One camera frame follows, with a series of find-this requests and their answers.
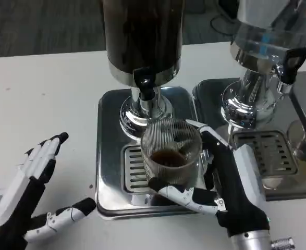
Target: coffee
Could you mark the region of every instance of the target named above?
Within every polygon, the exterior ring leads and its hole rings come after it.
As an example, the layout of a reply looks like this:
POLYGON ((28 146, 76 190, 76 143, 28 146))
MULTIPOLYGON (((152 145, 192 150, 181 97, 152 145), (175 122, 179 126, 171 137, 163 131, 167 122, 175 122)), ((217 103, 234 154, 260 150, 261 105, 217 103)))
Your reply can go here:
POLYGON ((180 58, 184 0, 103 0, 106 49, 119 70, 171 68, 180 58))
POLYGON ((172 149, 162 149, 153 153, 150 158, 163 166, 180 167, 186 165, 187 161, 184 155, 172 149))

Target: glass cup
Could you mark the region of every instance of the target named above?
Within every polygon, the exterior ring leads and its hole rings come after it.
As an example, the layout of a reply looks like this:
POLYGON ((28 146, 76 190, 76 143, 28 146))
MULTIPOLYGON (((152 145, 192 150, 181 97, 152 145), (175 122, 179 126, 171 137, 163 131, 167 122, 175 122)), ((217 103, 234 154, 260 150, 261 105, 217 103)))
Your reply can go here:
POLYGON ((147 179, 195 185, 202 151, 200 133, 183 120, 161 119, 148 124, 141 137, 147 179))

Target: white countertop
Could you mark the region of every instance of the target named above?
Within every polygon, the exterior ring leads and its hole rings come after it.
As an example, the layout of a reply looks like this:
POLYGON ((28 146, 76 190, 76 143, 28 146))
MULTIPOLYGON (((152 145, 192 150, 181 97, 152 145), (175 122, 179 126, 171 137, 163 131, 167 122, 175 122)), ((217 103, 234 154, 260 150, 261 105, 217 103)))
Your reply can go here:
MULTIPOLYGON (((181 70, 169 85, 192 91, 204 79, 239 77, 229 43, 183 47, 181 70)), ((306 71, 306 62, 301 68, 306 71)), ((0 58, 0 187, 22 154, 66 131, 56 170, 36 214, 94 196, 97 105, 102 95, 125 88, 109 72, 106 52, 0 58)), ((270 202, 272 238, 292 236, 306 249, 306 199, 270 202)), ((186 215, 105 221, 97 212, 58 237, 28 249, 228 250, 226 230, 214 217, 186 215)))

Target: metal grate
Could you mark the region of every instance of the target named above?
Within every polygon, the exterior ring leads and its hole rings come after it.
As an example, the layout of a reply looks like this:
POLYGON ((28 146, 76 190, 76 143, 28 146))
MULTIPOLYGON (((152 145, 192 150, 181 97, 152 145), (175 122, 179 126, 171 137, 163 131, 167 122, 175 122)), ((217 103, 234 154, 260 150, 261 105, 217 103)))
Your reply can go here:
POLYGON ((124 176, 126 191, 138 193, 150 190, 140 146, 129 146, 124 150, 124 176))
POLYGON ((263 177, 295 174, 297 166, 284 135, 279 131, 237 132, 236 147, 252 146, 263 177))

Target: gray carpet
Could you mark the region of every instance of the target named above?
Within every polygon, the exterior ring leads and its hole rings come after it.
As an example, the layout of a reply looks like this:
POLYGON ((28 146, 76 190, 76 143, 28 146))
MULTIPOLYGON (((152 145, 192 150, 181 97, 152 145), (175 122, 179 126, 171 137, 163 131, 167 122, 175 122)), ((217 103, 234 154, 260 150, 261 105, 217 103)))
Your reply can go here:
MULTIPOLYGON (((237 25, 217 16, 212 0, 186 0, 183 43, 230 41, 237 25)), ((99 0, 0 0, 0 57, 101 50, 99 0)))

